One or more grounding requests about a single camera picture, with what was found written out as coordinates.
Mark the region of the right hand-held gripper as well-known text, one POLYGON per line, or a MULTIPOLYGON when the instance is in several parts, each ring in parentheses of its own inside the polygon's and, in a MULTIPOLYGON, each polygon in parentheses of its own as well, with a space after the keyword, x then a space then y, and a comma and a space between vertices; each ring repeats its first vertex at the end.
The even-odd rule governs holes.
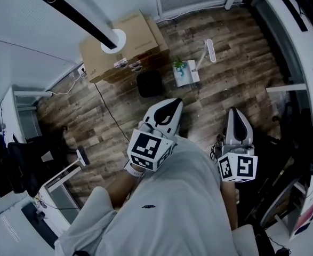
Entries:
POLYGON ((227 144, 222 147, 218 168, 223 182, 247 182, 255 179, 258 157, 254 154, 253 129, 245 115, 230 108, 227 124, 227 144), (235 145, 236 140, 243 145, 235 145))

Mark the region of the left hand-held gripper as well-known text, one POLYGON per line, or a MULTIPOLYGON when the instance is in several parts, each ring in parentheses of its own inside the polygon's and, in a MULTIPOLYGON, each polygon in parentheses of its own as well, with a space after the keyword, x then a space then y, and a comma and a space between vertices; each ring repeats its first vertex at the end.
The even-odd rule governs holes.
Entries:
POLYGON ((165 99, 152 105, 138 129, 133 130, 127 155, 131 164, 156 172, 177 145, 174 136, 180 123, 183 101, 180 98, 165 99), (163 132, 152 126, 161 126, 163 132))

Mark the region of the black waste bin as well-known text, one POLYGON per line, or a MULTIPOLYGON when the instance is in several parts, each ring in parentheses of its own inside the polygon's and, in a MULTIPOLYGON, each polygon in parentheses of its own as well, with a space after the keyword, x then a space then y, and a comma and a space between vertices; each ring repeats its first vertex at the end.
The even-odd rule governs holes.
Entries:
POLYGON ((143 98, 156 97, 164 92, 161 74, 156 70, 138 74, 136 82, 139 94, 143 98))

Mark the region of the white dustpan with long handle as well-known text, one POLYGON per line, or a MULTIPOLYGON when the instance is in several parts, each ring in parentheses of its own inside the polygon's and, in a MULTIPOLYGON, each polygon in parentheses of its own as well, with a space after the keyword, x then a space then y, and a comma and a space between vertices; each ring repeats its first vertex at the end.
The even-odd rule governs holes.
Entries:
POLYGON ((216 63, 216 54, 213 41, 211 39, 207 39, 204 41, 204 43, 205 45, 202 55, 197 62, 195 60, 183 60, 183 62, 185 63, 184 70, 186 71, 186 77, 184 79, 178 78, 178 72, 174 65, 172 64, 172 69, 177 87, 182 87, 200 81, 198 71, 206 56, 209 57, 209 61, 211 63, 216 63))

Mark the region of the person's right forearm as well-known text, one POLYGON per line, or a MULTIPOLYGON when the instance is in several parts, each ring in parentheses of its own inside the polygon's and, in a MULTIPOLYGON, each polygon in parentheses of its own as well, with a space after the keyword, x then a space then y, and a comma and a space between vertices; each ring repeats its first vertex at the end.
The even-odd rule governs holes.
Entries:
POLYGON ((234 182, 222 182, 221 194, 227 211, 231 230, 238 228, 236 188, 234 182))

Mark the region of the person's left forearm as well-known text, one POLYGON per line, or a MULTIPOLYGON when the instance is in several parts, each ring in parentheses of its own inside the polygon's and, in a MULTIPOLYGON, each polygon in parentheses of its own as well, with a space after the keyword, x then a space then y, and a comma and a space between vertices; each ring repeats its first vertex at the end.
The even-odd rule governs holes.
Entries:
MULTIPOLYGON (((134 165, 133 167, 142 171, 142 168, 138 168, 134 165)), ((140 178, 130 175, 125 170, 119 172, 115 180, 106 189, 114 209, 119 209, 123 206, 130 192, 138 185, 139 179, 140 178)))

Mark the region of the black office chair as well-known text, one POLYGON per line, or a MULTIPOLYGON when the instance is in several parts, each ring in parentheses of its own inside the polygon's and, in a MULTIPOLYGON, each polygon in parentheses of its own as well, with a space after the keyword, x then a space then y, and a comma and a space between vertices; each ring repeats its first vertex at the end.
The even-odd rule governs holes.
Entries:
POLYGON ((41 187, 67 164, 58 145, 43 136, 29 139, 26 143, 10 142, 7 149, 13 165, 20 171, 20 182, 30 197, 35 197, 41 187))
MULTIPOLYGON (((251 145, 258 157, 255 179, 234 182, 238 192, 237 213, 240 226, 255 223, 262 228, 268 228, 275 223, 276 218, 286 216, 303 204, 307 179, 302 175, 303 169, 298 162, 303 140, 296 133, 296 129, 300 124, 311 123, 309 112, 304 110, 295 113, 288 103, 284 115, 273 117, 273 121, 279 123, 282 133, 278 139, 252 128, 251 145)), ((211 159, 217 166, 225 145, 228 145, 227 125, 218 134, 211 149, 211 159)), ((237 140, 235 145, 248 146, 237 140)))

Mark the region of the white smartwatch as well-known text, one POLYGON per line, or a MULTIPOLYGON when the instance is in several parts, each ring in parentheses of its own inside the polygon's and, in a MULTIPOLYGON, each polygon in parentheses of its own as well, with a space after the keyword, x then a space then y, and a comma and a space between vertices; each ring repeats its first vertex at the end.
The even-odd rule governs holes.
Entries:
POLYGON ((140 178, 141 176, 143 176, 145 172, 144 169, 142 169, 142 171, 135 169, 130 162, 127 162, 125 164, 124 170, 127 171, 130 175, 137 177, 137 178, 140 178))

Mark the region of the white broom dark bristles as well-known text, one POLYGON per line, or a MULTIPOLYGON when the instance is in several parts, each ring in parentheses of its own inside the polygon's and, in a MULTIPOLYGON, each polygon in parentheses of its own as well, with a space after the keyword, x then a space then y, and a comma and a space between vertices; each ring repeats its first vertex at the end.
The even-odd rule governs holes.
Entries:
POLYGON ((70 150, 70 152, 77 156, 76 159, 72 163, 64 167, 62 170, 60 170, 57 174, 49 178, 43 184, 43 186, 47 186, 50 182, 54 181, 55 179, 59 178, 61 175, 64 174, 64 177, 62 177, 55 184, 52 185, 54 187, 58 187, 62 183, 70 179, 74 174, 79 172, 82 169, 82 167, 85 167, 90 164, 90 161, 85 153, 85 150, 82 147, 78 147, 76 150, 70 150))

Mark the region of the person's light grey shirt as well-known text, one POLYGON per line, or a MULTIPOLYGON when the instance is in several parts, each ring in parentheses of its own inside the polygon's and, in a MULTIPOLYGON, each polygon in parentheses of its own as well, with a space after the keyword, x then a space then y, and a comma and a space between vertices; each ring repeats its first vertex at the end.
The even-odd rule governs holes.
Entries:
POLYGON ((231 230, 221 184, 208 154, 178 137, 121 208, 95 187, 55 242, 55 256, 259 256, 252 226, 231 230))

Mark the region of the large flat cardboard box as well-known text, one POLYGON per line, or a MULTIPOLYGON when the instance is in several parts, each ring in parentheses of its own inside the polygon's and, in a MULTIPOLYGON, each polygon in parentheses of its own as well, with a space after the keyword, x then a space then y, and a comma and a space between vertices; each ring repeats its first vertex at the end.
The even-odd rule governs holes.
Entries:
POLYGON ((112 23, 115 47, 109 48, 93 36, 79 45, 85 72, 91 83, 114 83, 146 68, 159 54, 163 37, 153 18, 135 11, 112 23))

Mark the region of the white desk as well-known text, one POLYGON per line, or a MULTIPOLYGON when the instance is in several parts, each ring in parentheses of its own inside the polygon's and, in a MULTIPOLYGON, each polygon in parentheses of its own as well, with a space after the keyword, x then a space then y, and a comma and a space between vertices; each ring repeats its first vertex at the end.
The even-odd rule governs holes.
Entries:
POLYGON ((19 116, 19 108, 23 111, 34 110, 33 106, 19 107, 17 97, 34 98, 50 97, 51 92, 44 91, 15 91, 12 86, 9 87, 4 98, 0 101, 0 124, 1 133, 5 146, 10 142, 26 143, 23 127, 19 116))
MULTIPOLYGON (((253 0, 258 7, 261 0, 253 0)), ((290 239, 303 236, 313 221, 313 0, 264 0, 279 23, 285 36, 288 49, 282 49, 282 55, 293 51, 293 60, 288 64, 298 70, 303 81, 300 84, 282 87, 270 87, 270 92, 304 91, 308 96, 310 124, 300 124, 296 133, 303 140, 299 151, 299 165, 302 175, 307 179, 304 201, 297 214, 290 239)))
POLYGON ((79 212, 77 202, 65 185, 51 193, 42 188, 36 198, 14 192, 0 197, 0 256, 54 256, 54 249, 22 212, 29 203, 44 212, 44 221, 57 236, 69 228, 79 212))

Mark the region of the white pole stand round base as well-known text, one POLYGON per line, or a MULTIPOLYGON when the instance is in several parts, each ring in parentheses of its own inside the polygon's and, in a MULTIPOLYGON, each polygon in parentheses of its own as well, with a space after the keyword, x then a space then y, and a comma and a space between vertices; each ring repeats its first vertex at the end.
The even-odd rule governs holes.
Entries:
POLYGON ((114 54, 126 44, 126 34, 114 28, 94 0, 42 0, 80 26, 101 43, 101 49, 114 54))

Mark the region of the black desk mat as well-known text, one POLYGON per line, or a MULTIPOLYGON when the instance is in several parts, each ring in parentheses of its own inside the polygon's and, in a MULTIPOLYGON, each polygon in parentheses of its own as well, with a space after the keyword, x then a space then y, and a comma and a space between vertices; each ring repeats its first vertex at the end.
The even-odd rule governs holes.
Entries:
POLYGON ((41 238, 45 240, 52 249, 55 249, 54 243, 58 237, 45 222, 45 213, 38 210, 33 203, 26 204, 21 209, 21 212, 33 226, 33 228, 38 232, 41 238))

